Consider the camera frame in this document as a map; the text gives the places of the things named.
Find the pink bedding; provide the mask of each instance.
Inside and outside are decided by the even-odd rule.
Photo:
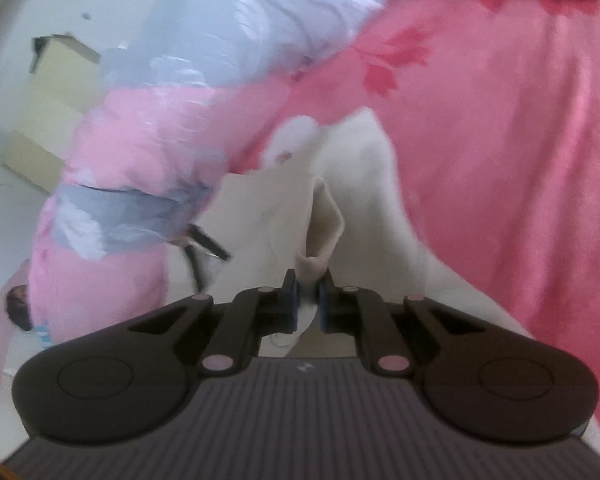
[[[420,237],[600,381],[600,2],[393,0],[280,121],[361,106]]]

